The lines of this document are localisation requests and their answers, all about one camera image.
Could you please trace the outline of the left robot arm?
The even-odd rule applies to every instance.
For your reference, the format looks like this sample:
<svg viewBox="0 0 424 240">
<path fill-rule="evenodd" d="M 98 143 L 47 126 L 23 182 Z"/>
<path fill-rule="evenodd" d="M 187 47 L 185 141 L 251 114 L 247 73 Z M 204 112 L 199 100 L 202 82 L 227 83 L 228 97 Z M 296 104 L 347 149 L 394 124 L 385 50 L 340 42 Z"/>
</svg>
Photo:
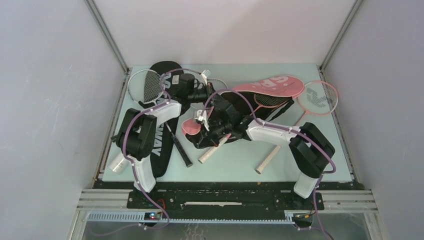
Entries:
<svg viewBox="0 0 424 240">
<path fill-rule="evenodd" d="M 116 159 L 130 163 L 134 174 L 134 186 L 141 191 L 138 201 L 145 208 L 153 208 L 158 194 L 152 189 L 156 184 L 150 155 L 154 148 L 157 128 L 180 116 L 182 104 L 169 99 L 160 104 L 156 101 L 165 93 L 161 75 L 151 69 L 136 72 L 140 81 L 129 79 L 127 91 L 130 98 L 144 110 L 130 108 L 126 111 L 114 142 L 121 149 Z"/>
</svg>

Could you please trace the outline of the pink sport racket bag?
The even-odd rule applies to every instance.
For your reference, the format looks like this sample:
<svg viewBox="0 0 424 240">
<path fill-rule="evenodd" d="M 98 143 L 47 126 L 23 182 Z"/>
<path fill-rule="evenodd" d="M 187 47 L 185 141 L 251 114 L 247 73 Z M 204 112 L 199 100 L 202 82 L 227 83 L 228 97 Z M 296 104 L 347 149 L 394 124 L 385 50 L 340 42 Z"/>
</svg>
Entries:
<svg viewBox="0 0 424 240">
<path fill-rule="evenodd" d="M 190 78 L 190 83 L 194 85 L 194 89 L 188 91 L 187 95 L 191 94 L 195 89 L 200 88 L 197 86 L 197 82 L 193 77 Z M 278 75 L 253 83 L 241 84 L 233 88 L 215 90 L 205 102 L 201 102 L 202 106 L 197 110 L 205 111 L 211 109 L 211 105 L 215 100 L 240 100 L 242 104 L 247 103 L 250 110 L 254 110 L 257 107 L 254 101 L 254 94 L 274 97 L 291 97 L 300 93 L 303 89 L 304 83 L 300 79 L 289 75 Z M 256 111 L 256 114 L 258 118 L 265 120 L 278 108 L 260 108 Z M 200 133 L 202 128 L 204 128 L 204 126 L 194 122 L 193 117 L 185 120 L 181 124 L 182 134 L 189 142 L 193 143 L 194 147 L 195 136 Z"/>
</svg>

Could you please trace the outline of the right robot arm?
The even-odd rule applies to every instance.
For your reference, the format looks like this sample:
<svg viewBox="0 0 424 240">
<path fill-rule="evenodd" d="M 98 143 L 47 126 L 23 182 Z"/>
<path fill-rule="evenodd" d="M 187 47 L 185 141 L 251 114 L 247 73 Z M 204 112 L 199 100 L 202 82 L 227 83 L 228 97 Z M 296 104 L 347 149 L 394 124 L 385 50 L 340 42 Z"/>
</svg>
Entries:
<svg viewBox="0 0 424 240">
<path fill-rule="evenodd" d="M 302 126 L 285 126 L 270 123 L 258 117 L 248 103 L 240 100 L 214 100 L 211 104 L 209 129 L 200 130 L 197 148 L 218 148 L 218 141 L 230 135 L 247 141 L 260 141 L 276 146 L 288 145 L 300 171 L 291 194 L 291 204 L 304 209 L 311 202 L 311 194 L 318 187 L 325 168 L 331 165 L 336 150 L 316 125 L 306 122 Z"/>
</svg>

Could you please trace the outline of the white shuttlecock tube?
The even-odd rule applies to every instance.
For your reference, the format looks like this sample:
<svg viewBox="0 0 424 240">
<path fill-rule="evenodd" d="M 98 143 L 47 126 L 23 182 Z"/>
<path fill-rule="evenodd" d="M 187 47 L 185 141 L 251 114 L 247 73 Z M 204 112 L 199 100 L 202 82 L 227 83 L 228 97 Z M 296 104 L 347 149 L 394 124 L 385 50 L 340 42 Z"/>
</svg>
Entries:
<svg viewBox="0 0 424 240">
<path fill-rule="evenodd" d="M 118 153 L 116 157 L 108 164 L 108 168 L 115 174 L 120 175 L 124 172 L 130 161 L 126 159 L 122 152 Z"/>
</svg>

